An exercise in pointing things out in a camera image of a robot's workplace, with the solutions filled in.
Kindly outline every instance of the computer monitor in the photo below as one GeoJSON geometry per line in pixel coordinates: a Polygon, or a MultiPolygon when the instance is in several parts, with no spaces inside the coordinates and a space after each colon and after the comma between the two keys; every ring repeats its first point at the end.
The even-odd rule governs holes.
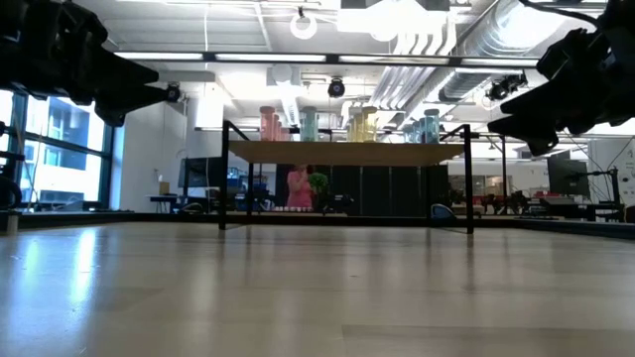
{"type": "Polygon", "coordinates": [[[586,163],[559,158],[547,159],[549,171],[549,191],[564,195],[590,197],[586,163]]]}
{"type": "Polygon", "coordinates": [[[222,167],[221,158],[181,159],[179,187],[183,187],[186,181],[186,160],[190,163],[188,187],[220,187],[218,173],[222,167]]]}

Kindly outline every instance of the green plant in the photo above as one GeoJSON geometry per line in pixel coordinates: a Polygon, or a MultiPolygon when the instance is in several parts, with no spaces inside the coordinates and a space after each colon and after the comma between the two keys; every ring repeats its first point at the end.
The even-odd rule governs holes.
{"type": "Polygon", "coordinates": [[[326,191],[328,178],[324,174],[313,173],[309,175],[309,184],[317,194],[320,194],[326,191]]]}

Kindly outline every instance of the woman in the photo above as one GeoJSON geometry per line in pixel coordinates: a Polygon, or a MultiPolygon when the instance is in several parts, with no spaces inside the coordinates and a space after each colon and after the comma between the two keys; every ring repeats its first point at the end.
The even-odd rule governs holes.
{"type": "Polygon", "coordinates": [[[311,208],[311,185],[309,184],[309,174],[306,165],[296,165],[287,175],[289,185],[288,207],[311,208]]]}

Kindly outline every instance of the cardboard box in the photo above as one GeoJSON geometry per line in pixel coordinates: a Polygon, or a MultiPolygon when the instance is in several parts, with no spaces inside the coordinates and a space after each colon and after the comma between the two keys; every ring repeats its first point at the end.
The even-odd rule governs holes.
{"type": "Polygon", "coordinates": [[[159,182],[159,194],[168,194],[168,193],[170,193],[170,183],[159,182]]]}

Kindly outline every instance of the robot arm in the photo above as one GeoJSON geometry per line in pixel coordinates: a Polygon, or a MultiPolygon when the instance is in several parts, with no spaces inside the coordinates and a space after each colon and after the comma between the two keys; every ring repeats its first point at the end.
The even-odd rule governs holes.
{"type": "Polygon", "coordinates": [[[146,84],[159,74],[102,47],[108,32],[97,16],[69,1],[0,2],[0,88],[38,99],[95,102],[106,124],[122,126],[133,110],[174,100],[173,88],[146,84]]]}
{"type": "Polygon", "coordinates": [[[535,156],[558,143],[559,131],[579,135],[596,124],[616,126],[635,116],[635,0],[608,0],[597,20],[575,17],[584,17],[597,30],[572,30],[551,45],[537,64],[549,81],[503,103],[501,110],[510,115],[488,124],[492,132],[527,142],[535,156]]]}

